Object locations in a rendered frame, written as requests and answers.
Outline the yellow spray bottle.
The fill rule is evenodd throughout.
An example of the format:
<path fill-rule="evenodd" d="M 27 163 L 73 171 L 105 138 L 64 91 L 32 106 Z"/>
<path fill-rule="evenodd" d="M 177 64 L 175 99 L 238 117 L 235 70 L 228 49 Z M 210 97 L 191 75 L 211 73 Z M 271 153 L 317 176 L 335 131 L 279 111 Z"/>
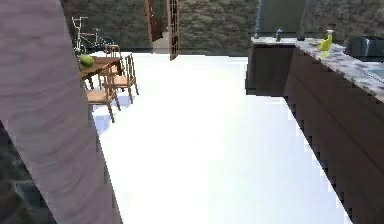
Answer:
<path fill-rule="evenodd" d="M 324 57 L 330 56 L 330 48 L 333 42 L 333 33 L 334 31 L 332 29 L 329 29 L 327 31 L 327 38 L 323 40 L 318 47 Z"/>

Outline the grey window pane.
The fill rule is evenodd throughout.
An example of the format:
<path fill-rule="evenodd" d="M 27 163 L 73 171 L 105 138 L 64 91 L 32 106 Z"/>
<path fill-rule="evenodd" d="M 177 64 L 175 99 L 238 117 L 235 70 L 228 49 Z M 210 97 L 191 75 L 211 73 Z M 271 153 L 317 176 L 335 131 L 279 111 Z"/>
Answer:
<path fill-rule="evenodd" d="M 299 31 L 308 0 L 260 0 L 258 28 L 261 33 L 274 34 L 278 28 L 284 33 Z"/>

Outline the brown wooden dining table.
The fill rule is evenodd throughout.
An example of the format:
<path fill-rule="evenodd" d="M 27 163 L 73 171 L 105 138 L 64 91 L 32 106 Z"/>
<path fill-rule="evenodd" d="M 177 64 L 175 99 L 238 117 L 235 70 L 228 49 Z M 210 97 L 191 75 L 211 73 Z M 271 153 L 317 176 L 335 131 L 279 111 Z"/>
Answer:
<path fill-rule="evenodd" d="M 105 66 L 115 66 L 117 68 L 117 74 L 120 75 L 122 73 L 121 63 L 118 57 L 96 57 L 91 67 L 81 69 L 80 78 L 82 80 L 91 79 Z"/>

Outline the green round fruit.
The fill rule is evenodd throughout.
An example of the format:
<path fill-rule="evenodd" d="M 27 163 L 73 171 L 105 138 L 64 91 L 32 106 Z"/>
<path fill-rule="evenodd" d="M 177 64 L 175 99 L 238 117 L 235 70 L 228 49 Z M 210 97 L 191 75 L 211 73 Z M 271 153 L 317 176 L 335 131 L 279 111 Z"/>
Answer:
<path fill-rule="evenodd" d="M 82 54 L 80 56 L 80 64 L 84 67 L 92 67 L 94 64 L 94 58 L 88 54 Z"/>

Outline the black toaster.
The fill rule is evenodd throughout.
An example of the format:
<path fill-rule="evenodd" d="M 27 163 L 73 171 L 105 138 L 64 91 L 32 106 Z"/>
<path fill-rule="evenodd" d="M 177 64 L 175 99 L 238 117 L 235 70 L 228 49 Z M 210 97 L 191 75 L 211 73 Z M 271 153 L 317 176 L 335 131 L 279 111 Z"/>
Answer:
<path fill-rule="evenodd" d="M 377 36 L 350 37 L 344 53 L 364 62 L 384 62 L 384 38 Z"/>

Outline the white bicycle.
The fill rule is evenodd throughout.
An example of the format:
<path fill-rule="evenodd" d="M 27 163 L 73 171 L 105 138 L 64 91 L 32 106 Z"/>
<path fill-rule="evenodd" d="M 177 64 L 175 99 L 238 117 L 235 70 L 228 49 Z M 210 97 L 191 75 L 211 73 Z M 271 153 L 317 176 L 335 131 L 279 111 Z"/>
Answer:
<path fill-rule="evenodd" d="M 110 36 L 103 36 L 100 30 L 96 27 L 93 28 L 91 33 L 82 31 L 82 22 L 86 19 L 84 16 L 78 18 L 72 17 L 72 24 L 76 29 L 75 46 L 73 48 L 75 54 L 89 54 L 90 52 L 103 51 L 108 53 L 107 46 L 113 45 L 114 40 Z"/>

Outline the brown lattice room door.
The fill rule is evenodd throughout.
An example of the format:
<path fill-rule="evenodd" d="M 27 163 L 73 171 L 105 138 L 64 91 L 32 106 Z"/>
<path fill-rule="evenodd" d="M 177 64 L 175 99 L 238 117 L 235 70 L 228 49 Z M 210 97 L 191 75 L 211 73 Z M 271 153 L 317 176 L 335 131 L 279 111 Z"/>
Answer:
<path fill-rule="evenodd" d="M 179 54 L 179 0 L 167 1 L 168 36 L 170 60 Z"/>

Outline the dark brown kitchen counter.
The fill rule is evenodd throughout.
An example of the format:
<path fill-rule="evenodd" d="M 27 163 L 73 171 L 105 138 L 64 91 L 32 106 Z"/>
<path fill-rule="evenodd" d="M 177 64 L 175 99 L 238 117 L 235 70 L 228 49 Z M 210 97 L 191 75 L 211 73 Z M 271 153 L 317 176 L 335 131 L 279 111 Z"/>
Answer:
<path fill-rule="evenodd" d="M 384 84 L 314 38 L 250 39 L 248 95 L 282 97 L 353 224 L 384 224 Z"/>

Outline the wooden chair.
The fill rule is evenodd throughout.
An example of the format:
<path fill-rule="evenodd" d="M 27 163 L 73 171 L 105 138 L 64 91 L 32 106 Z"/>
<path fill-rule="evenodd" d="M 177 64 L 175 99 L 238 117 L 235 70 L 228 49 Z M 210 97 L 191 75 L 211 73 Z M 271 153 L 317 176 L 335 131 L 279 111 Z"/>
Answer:
<path fill-rule="evenodd" d="M 112 122 L 115 122 L 111 102 L 115 101 L 118 110 L 121 110 L 114 81 L 114 74 L 110 65 L 101 69 L 99 75 L 104 79 L 101 90 L 87 90 L 86 96 L 90 105 L 106 105 Z"/>
<path fill-rule="evenodd" d="M 111 66 L 112 74 L 114 78 L 114 86 L 116 88 L 127 89 L 129 100 L 130 102 L 133 102 L 131 87 L 134 87 L 136 94 L 139 94 L 135 67 L 134 67 L 133 54 L 129 52 L 127 56 L 124 56 L 119 61 L 119 63 L 120 63 L 120 66 L 117 66 L 117 64 L 113 64 Z"/>
<path fill-rule="evenodd" d="M 105 56 L 118 58 L 119 62 L 112 67 L 112 72 L 122 76 L 124 74 L 123 57 L 120 47 L 116 44 L 109 44 L 105 46 Z"/>

